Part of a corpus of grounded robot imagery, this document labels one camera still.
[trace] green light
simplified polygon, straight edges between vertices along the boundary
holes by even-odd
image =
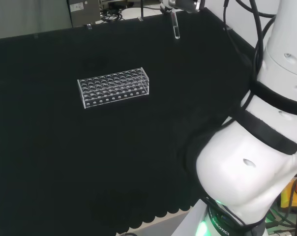
[[[211,236],[205,221],[202,221],[197,229],[196,236]]]

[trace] table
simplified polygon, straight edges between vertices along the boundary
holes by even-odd
[[[164,16],[0,40],[1,236],[113,236],[196,203],[177,151],[221,124],[250,69],[207,9],[178,23],[180,40]],[[149,96],[83,108],[77,79],[138,67]]]

